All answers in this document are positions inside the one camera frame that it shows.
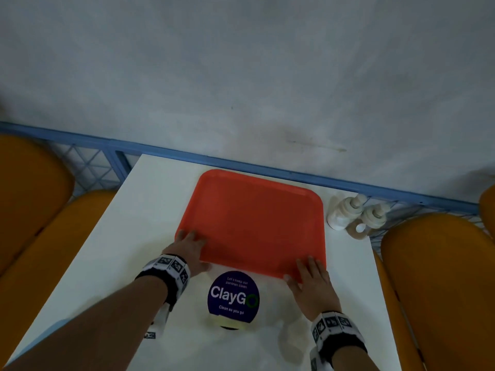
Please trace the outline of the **person's right hand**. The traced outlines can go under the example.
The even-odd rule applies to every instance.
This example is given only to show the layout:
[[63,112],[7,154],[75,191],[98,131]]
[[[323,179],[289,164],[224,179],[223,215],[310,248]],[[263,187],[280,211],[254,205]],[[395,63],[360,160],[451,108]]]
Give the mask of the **person's right hand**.
[[340,300],[335,292],[328,271],[320,260],[317,260],[320,269],[320,277],[312,277],[307,263],[296,260],[296,266],[300,273],[301,282],[297,282],[302,288],[299,302],[296,302],[302,314],[313,322],[319,314],[327,311],[343,313]]

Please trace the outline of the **person's left hand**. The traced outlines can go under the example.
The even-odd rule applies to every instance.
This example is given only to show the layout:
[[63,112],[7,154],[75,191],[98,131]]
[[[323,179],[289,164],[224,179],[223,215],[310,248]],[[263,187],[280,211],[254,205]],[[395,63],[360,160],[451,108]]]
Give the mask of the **person's left hand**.
[[191,277],[199,275],[199,263],[201,259],[201,250],[207,241],[199,239],[195,231],[186,232],[179,230],[174,242],[162,250],[162,255],[177,255],[185,260],[191,271]]

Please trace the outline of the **red plastic tray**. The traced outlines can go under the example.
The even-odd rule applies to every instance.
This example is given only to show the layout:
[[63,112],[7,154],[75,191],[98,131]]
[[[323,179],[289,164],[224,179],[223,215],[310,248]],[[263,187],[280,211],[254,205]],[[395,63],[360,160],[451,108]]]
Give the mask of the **red plastic tray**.
[[300,282],[296,260],[326,264],[324,207],[310,189],[213,169],[203,173],[177,230],[207,241],[204,262]]

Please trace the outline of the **person's left forearm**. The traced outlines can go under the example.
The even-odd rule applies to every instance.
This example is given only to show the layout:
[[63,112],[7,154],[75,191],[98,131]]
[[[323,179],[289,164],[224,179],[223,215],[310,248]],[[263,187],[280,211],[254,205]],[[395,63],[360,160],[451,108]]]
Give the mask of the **person's left forearm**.
[[3,371],[126,371],[168,294],[144,276],[102,299]]

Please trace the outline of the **person's right forearm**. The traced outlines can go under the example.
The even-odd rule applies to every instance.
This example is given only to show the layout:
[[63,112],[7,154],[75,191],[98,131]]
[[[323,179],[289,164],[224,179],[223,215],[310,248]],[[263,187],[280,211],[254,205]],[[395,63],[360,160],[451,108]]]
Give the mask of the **person's right forearm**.
[[347,346],[338,349],[332,357],[334,371],[380,371],[361,348]]

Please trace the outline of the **black white marker wristband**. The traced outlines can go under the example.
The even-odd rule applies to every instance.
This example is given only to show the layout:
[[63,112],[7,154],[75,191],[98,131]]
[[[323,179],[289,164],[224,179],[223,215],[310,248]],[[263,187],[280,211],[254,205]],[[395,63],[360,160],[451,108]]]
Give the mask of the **black white marker wristband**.
[[357,347],[368,352],[355,323],[345,314],[327,311],[319,314],[311,325],[315,347],[310,351],[311,371],[333,367],[333,356],[345,347]]
[[184,293],[191,278],[191,271],[185,259],[175,254],[161,254],[145,265],[136,280],[154,276],[162,280],[168,289],[167,298],[145,333],[144,339],[157,340],[163,335],[170,312]]

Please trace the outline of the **round blue table sticker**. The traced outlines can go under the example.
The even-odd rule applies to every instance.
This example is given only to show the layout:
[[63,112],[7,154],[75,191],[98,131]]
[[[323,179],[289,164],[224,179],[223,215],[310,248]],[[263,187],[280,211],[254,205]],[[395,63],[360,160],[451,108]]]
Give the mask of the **round blue table sticker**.
[[227,330],[246,329],[256,318],[259,306],[257,284],[241,271],[220,274],[208,290],[208,312],[217,325]]

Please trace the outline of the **white plastic squeeze bottle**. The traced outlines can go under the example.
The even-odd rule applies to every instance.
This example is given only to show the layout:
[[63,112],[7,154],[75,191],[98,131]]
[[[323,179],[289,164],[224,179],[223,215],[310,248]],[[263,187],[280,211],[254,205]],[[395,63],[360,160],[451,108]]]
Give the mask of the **white plastic squeeze bottle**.
[[367,200],[368,197],[364,194],[342,199],[327,216],[327,224],[333,230],[344,230],[362,215]]

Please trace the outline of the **beige plastic squeeze bottle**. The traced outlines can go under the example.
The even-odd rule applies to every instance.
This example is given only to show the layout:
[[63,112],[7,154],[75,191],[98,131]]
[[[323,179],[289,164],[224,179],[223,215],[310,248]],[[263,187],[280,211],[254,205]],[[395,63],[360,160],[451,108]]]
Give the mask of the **beige plastic squeeze bottle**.
[[364,208],[362,214],[345,228],[347,234],[356,240],[363,240],[370,233],[380,229],[387,222],[391,210],[388,203],[379,203]]

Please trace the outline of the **blue metal railing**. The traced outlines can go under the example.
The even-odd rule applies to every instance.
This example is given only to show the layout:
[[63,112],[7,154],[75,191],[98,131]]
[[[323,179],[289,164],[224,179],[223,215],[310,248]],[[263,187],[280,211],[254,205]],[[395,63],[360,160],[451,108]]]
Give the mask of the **blue metal railing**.
[[362,193],[368,198],[384,199],[391,201],[394,204],[408,203],[413,206],[423,206],[447,212],[465,213],[473,216],[478,215],[480,212],[477,203],[412,193],[387,187],[378,187],[347,180],[338,180],[327,176],[293,172],[279,168],[265,167],[111,138],[36,128],[5,121],[0,121],[0,133],[99,150],[104,154],[110,168],[114,171],[117,179],[121,183],[126,180],[132,170],[127,155],[139,156],[144,154],[189,163],[197,163],[215,168],[225,168],[243,173],[264,175],[276,179],[292,180],[300,183]]

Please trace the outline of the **orange plastic chair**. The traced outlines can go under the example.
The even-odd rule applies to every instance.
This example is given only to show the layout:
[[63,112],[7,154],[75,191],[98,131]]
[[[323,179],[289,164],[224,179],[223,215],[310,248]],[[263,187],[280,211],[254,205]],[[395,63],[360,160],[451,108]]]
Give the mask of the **orange plastic chair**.
[[495,241],[495,184],[480,196],[479,217],[486,231]]
[[0,368],[115,195],[116,191],[96,190],[66,205],[0,277]]
[[495,371],[495,243],[466,219],[428,214],[374,253],[402,371]]
[[32,140],[0,134],[0,276],[71,199],[75,179]]

